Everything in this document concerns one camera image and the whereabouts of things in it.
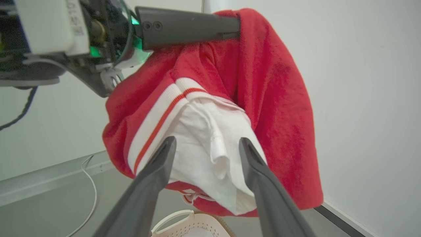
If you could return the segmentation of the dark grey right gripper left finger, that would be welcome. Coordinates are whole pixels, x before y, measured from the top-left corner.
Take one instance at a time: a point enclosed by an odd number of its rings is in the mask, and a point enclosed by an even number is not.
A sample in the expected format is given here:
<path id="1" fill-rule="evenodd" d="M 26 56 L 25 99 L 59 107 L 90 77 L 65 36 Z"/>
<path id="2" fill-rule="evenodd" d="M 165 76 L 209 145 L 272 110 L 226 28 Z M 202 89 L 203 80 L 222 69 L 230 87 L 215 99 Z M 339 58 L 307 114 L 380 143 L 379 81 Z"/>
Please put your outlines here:
<path id="1" fill-rule="evenodd" d="M 164 139 L 97 229 L 95 237 L 149 236 L 159 192 L 169 182 L 176 146 L 176 138 Z"/>

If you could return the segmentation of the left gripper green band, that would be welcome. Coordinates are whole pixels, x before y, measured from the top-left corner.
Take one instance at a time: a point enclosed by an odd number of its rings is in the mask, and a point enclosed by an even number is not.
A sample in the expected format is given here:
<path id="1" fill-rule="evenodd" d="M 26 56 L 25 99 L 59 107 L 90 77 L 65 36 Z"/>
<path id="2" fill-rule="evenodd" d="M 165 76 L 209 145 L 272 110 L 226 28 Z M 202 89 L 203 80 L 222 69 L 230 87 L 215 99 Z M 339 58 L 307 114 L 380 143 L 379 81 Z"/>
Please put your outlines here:
<path id="1" fill-rule="evenodd" d="M 123 0 L 78 0 L 89 50 L 68 56 L 70 72 L 100 97 L 124 80 L 122 70 L 141 66 L 170 45 L 238 38 L 240 19 L 216 14 L 136 7 Z"/>

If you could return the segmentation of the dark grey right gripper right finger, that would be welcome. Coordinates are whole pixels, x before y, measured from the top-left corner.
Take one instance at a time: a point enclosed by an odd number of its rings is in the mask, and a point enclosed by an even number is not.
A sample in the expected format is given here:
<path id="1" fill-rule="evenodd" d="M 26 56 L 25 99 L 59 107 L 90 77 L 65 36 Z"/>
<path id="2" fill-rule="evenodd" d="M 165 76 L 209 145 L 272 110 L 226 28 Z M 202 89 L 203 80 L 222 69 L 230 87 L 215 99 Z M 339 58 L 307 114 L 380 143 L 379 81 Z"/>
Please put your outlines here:
<path id="1" fill-rule="evenodd" d="M 239 140 L 247 187 L 254 193 L 264 237 L 314 237 L 299 208 L 248 138 Z"/>

